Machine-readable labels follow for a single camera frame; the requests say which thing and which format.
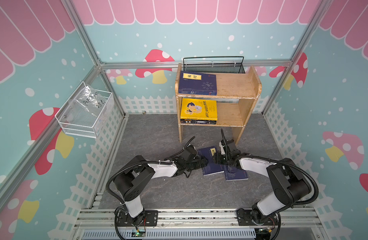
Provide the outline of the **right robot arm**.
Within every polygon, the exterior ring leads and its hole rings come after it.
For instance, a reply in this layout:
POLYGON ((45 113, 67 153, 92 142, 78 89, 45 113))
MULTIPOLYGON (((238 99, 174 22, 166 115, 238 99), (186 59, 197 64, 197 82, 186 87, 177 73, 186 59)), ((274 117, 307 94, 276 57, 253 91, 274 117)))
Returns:
POLYGON ((250 210, 237 210, 240 226, 279 223, 280 212, 296 205, 310 204, 318 198, 318 184, 293 160, 273 160, 242 153, 233 140, 222 140, 219 145, 221 150, 214 157, 217 164, 260 174, 267 177, 272 186, 272 192, 253 204, 250 210))

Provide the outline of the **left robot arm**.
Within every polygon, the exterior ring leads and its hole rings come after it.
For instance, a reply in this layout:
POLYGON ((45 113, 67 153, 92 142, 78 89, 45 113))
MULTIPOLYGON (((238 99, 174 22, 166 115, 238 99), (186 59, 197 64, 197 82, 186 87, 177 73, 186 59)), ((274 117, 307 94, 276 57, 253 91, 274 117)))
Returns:
POLYGON ((152 179, 180 175, 188 178, 192 171, 206 167, 208 163, 206 157, 198 155, 192 144, 186 144, 178 153, 162 161, 150 161, 141 155, 135 156, 106 183, 106 191, 121 204, 116 209, 115 223, 118 224, 121 217, 138 227, 146 220, 147 213, 140 195, 152 179))

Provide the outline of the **yellow cartoon book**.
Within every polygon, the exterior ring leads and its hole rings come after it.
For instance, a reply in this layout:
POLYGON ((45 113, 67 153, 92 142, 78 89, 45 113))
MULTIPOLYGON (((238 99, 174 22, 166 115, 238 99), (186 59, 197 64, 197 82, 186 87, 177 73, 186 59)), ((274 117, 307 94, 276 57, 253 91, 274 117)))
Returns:
POLYGON ((203 99, 182 99, 181 120, 217 121, 217 101, 203 99))

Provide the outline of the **black deer antler book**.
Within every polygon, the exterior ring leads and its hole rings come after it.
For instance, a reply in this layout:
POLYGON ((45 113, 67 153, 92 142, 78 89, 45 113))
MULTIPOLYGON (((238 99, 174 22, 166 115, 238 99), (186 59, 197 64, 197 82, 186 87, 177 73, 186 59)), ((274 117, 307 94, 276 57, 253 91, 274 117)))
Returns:
POLYGON ((191 119, 180 119, 181 124, 195 124, 195 125, 215 125, 217 121, 214 120, 191 120, 191 119))

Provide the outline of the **dark blue yin-yang book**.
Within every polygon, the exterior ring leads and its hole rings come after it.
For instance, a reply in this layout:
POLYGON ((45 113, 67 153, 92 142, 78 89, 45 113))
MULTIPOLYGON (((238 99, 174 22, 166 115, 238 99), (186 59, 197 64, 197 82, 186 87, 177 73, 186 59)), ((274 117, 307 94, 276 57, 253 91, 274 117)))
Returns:
POLYGON ((217 95, 217 76, 206 73, 182 71, 179 80, 179 94, 217 95))

